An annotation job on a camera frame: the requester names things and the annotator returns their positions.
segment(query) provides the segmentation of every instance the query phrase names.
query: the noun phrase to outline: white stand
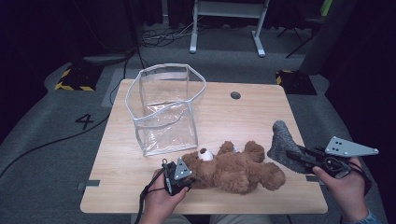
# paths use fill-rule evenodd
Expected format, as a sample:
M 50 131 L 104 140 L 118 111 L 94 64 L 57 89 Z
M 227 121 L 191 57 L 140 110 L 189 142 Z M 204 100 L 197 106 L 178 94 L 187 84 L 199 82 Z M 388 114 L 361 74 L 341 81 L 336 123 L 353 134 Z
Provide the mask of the white stand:
M 198 38 L 198 15 L 206 16 L 223 16 L 223 17 L 241 17 L 259 19 L 257 30 L 252 31 L 254 43 L 260 57 L 265 56 L 262 42 L 260 41 L 260 32 L 262 30 L 262 23 L 264 22 L 265 14 L 267 12 L 269 0 L 264 4 L 243 4 L 243 3 L 226 3 L 226 2 L 206 2 L 195 0 L 193 27 L 191 34 L 190 53 L 197 51 Z

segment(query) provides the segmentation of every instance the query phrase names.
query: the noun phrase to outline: black strap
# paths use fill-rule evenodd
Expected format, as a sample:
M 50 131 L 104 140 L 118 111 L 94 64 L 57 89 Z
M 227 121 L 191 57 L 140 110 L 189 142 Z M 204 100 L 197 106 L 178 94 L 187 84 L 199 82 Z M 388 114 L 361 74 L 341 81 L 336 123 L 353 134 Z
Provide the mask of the black strap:
M 367 176 L 366 173 L 364 173 L 364 171 L 359 167 L 358 164 L 354 163 L 354 162 L 349 162 L 349 164 L 352 164 L 353 166 L 349 167 L 355 171 L 356 173 L 358 173 L 359 175 L 361 175 L 361 177 L 363 177 L 364 179 L 364 195 L 366 195 L 369 190 L 371 189 L 371 187 L 373 186 L 373 182 L 369 179 L 369 177 Z
M 158 174 L 156 174 L 156 175 L 154 176 L 154 178 L 152 178 L 152 180 L 149 182 L 149 184 L 146 185 L 145 188 L 143 189 L 143 191 L 140 193 L 140 199 L 139 199 L 139 212 L 137 213 L 137 218 L 136 218 L 136 221 L 134 222 L 134 224 L 138 224 L 139 221 L 140 221 L 140 218 L 142 217 L 142 213 L 143 213 L 143 204 L 144 204 L 144 201 L 145 201 L 145 199 L 146 199 L 146 196 L 147 196 L 150 192 L 152 192 L 152 191 L 154 191 L 154 190 L 158 190 L 158 189 L 153 189 L 153 190 L 150 190 L 150 191 L 149 191 L 149 187 L 151 187 L 151 185 L 158 179 L 158 177 L 163 173 L 164 170 L 165 170 L 165 169 L 162 168 L 162 169 L 160 170 L 160 172 L 158 172 Z

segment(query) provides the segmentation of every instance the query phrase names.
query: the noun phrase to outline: teddy bear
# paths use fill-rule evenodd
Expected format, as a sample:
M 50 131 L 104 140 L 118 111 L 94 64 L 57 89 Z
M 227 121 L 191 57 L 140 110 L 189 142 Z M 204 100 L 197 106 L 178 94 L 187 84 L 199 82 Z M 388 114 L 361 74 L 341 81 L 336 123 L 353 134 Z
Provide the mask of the teddy bear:
M 247 194 L 257 186 L 279 189 L 286 182 L 283 171 L 273 162 L 263 162 L 264 148 L 254 141 L 237 152 L 231 141 L 225 141 L 216 156 L 206 148 L 182 156 L 192 174 L 189 180 L 197 189 L 220 188 L 231 193 Z

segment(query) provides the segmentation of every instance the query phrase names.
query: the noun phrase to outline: metal bracket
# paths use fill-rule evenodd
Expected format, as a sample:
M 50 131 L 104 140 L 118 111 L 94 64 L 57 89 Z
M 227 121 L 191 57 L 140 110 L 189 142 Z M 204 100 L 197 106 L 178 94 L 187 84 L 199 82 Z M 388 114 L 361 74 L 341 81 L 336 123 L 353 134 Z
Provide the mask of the metal bracket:
M 362 146 L 334 136 L 326 146 L 326 154 L 340 157 L 377 155 L 378 149 Z
M 192 174 L 192 171 L 187 167 L 186 163 L 181 159 L 177 159 L 177 166 L 175 170 L 175 180 L 182 179 Z

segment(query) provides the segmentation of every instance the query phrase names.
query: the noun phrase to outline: clear plastic bag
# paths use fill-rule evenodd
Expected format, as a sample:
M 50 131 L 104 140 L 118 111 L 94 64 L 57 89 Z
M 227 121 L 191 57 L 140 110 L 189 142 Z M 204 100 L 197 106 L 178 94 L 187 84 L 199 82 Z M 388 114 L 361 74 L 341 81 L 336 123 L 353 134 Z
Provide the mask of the clear plastic bag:
M 192 102 L 205 87 L 204 77 L 187 64 L 158 64 L 139 72 L 125 104 L 144 156 L 198 146 Z

